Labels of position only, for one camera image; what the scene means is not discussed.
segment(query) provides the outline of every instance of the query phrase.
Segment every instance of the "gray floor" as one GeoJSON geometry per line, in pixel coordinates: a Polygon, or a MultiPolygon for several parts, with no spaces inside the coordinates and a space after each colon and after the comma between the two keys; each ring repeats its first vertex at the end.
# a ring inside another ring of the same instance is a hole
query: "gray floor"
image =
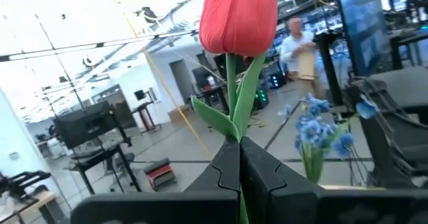
{"type": "MultiPolygon", "coordinates": [[[[274,135],[279,125],[284,121],[283,116],[279,116],[278,112],[285,104],[296,105],[298,102],[298,91],[295,90],[295,83],[289,83],[279,90],[269,93],[270,104],[267,108],[261,110],[255,116],[260,122],[265,123],[265,127],[251,127],[247,135],[261,147],[265,147],[269,139],[274,135]]],[[[301,112],[301,108],[293,114],[290,121],[279,133],[278,137],[272,142],[268,148],[268,152],[274,157],[284,161],[289,167],[304,175],[303,165],[296,162],[299,159],[298,152],[294,149],[294,122],[301,112]]],[[[212,155],[215,155],[220,149],[224,137],[216,132],[210,131],[207,125],[196,115],[189,116],[189,120],[196,130],[198,135],[203,140],[204,144],[209,149],[212,155]]],[[[360,157],[370,157],[370,153],[366,146],[366,140],[362,134],[362,130],[358,121],[352,121],[352,133],[355,136],[355,147],[360,157]]],[[[136,154],[136,161],[150,162],[168,157],[178,182],[172,183],[160,189],[165,192],[182,191],[188,187],[196,177],[198,177],[204,168],[207,166],[209,157],[205,154],[201,145],[197,142],[195,135],[190,131],[189,127],[184,122],[179,124],[164,124],[162,130],[143,134],[142,136],[132,138],[133,146],[123,147],[125,152],[133,152],[136,154]]],[[[64,194],[64,198],[60,197],[58,201],[63,210],[68,214],[70,208],[75,207],[82,199],[89,196],[89,192],[78,173],[65,170],[68,166],[68,158],[63,157],[51,162],[49,165],[51,171],[58,181],[60,189],[64,194]]],[[[142,172],[147,163],[133,163],[131,167],[136,169],[135,175],[143,189],[146,192],[153,192],[150,185],[142,172]]],[[[359,168],[362,175],[365,177],[365,169],[372,168],[372,162],[360,163],[359,168]]],[[[352,165],[355,173],[356,184],[362,183],[364,180],[360,178],[360,174],[355,163],[352,165]]],[[[97,193],[109,193],[110,185],[113,183],[113,176],[104,176],[104,167],[102,164],[95,166],[87,172],[88,178],[92,183],[94,190],[97,193]]],[[[321,178],[321,184],[324,185],[349,185],[350,184],[350,169],[347,162],[327,162],[324,167],[324,172],[321,178]]],[[[129,191],[135,191],[133,187],[127,188],[129,191]]],[[[43,219],[37,215],[25,217],[30,223],[44,223],[43,219]]]]}

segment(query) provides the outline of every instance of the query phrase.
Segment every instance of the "green stem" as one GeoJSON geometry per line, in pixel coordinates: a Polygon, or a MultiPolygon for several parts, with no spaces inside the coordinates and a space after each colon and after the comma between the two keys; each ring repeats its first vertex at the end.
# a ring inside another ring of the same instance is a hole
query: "green stem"
{"type": "Polygon", "coordinates": [[[245,206],[245,200],[243,198],[243,192],[241,187],[241,211],[239,212],[239,224],[249,224],[247,207],[245,206]]]}
{"type": "Polygon", "coordinates": [[[229,116],[233,120],[236,107],[236,65],[235,54],[226,54],[227,93],[229,94],[229,116]]]}

